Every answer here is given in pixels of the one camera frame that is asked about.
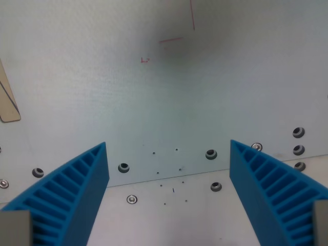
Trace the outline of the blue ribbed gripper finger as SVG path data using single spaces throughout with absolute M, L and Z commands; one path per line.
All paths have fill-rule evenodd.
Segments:
M 87 245 L 109 179 L 102 142 L 27 188 L 2 211 L 30 212 L 33 245 Z
M 313 204 L 327 199 L 325 186 L 235 140 L 230 179 L 261 245 L 314 245 Z

